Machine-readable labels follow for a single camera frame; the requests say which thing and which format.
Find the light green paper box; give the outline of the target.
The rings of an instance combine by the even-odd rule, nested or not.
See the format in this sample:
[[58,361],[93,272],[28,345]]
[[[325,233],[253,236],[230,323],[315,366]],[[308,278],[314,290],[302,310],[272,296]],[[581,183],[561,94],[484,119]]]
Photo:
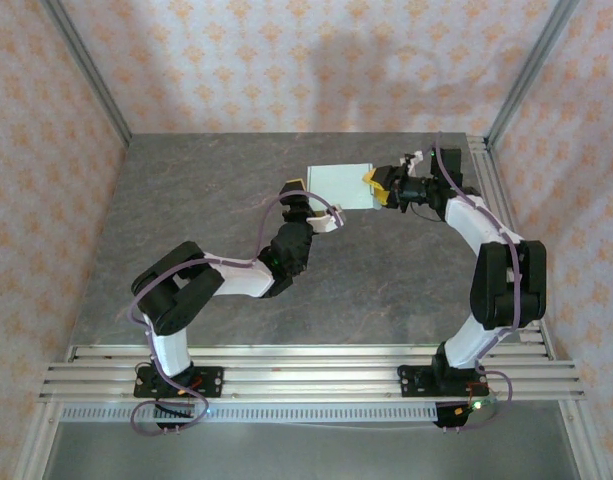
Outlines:
[[342,210],[377,210],[373,187],[363,177],[372,163],[309,166],[307,190]]

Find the grey metal sheet panel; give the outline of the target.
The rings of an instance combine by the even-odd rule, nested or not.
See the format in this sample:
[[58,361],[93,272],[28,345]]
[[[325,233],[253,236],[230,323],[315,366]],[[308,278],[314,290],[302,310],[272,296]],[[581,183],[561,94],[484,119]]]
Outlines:
[[143,438],[65,423],[44,480],[580,480],[558,424],[503,418],[479,431],[204,424]]

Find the aluminium side rail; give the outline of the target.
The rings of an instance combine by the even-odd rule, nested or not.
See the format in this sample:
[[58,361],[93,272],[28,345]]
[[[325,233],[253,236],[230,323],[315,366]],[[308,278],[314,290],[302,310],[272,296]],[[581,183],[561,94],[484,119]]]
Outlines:
[[[494,152],[488,148],[482,136],[468,135],[467,142],[483,198],[499,220],[502,220],[513,231],[518,232],[519,227],[512,212]],[[555,359],[550,334],[543,319],[533,321],[519,332],[517,337],[522,344],[540,345],[549,360]]]

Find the aluminium corner post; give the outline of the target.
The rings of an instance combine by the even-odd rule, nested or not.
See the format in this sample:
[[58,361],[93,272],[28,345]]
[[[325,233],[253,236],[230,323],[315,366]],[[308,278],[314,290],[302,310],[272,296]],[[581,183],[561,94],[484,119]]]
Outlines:
[[580,0],[557,0],[502,103],[488,134],[484,137],[484,143],[488,150],[499,143],[579,3]]
[[62,0],[39,0],[125,147],[133,134]]

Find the aluminium mounting rail frame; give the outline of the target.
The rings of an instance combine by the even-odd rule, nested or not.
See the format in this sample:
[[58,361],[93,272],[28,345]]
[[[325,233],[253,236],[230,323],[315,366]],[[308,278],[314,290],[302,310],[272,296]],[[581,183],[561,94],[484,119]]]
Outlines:
[[[221,366],[220,402],[395,402],[396,370],[425,366],[435,349],[412,345],[306,345],[194,347],[198,365]],[[135,346],[77,346],[52,363],[40,389],[43,399],[125,401],[133,398],[134,368],[147,350]],[[541,343],[503,343],[482,362],[492,390],[515,401],[582,400],[574,362],[554,360]]]

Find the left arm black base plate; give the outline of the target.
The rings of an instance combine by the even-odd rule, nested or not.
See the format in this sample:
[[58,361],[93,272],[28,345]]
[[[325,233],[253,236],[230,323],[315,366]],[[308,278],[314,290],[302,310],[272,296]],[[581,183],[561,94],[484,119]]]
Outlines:
[[[172,380],[205,398],[220,398],[224,382],[224,369],[218,366],[195,366],[173,376]],[[133,395],[143,399],[169,399],[189,397],[189,394],[172,386],[159,374],[154,364],[140,364],[136,370]]]

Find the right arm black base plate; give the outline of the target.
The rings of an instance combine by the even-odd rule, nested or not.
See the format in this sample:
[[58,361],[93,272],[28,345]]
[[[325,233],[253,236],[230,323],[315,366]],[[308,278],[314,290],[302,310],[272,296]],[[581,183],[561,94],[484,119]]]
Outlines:
[[397,368],[403,397],[486,397],[490,390],[474,369],[401,365]]

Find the black electronics mount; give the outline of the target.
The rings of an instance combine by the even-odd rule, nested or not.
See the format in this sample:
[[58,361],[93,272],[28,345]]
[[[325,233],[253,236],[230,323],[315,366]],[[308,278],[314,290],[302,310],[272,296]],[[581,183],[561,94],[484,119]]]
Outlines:
[[488,426],[497,417],[493,404],[482,399],[438,402],[436,413],[434,425],[444,433],[475,431]]

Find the aluminium frame leg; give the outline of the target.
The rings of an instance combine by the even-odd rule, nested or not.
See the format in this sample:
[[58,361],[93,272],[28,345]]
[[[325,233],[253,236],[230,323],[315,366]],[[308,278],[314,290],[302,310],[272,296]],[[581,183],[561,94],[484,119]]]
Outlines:
[[581,480],[612,480],[600,438],[585,400],[558,402]]
[[60,422],[61,402],[35,405],[13,480],[42,480]]

